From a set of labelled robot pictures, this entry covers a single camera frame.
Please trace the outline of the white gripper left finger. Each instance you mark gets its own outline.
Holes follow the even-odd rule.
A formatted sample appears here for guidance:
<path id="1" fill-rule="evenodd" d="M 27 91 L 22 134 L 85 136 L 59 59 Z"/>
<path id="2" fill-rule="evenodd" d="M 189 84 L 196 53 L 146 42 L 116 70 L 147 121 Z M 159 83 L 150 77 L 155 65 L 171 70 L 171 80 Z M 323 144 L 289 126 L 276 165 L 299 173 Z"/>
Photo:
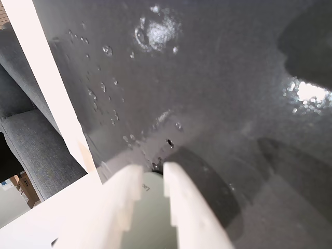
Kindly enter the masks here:
<path id="1" fill-rule="evenodd" d="M 92 201 L 73 213 L 54 248 L 120 248 L 142 195 L 143 167 L 128 165 L 100 186 Z"/>

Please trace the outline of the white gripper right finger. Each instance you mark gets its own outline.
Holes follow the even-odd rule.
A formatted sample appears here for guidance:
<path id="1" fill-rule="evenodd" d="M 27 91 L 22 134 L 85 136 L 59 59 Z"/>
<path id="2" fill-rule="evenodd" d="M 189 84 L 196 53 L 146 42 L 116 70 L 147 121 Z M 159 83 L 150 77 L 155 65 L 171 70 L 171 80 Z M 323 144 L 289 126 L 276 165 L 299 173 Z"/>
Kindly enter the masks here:
<path id="1" fill-rule="evenodd" d="M 184 169 L 163 165 L 164 196 L 170 200 L 171 226 L 178 248 L 234 248 L 226 231 Z"/>

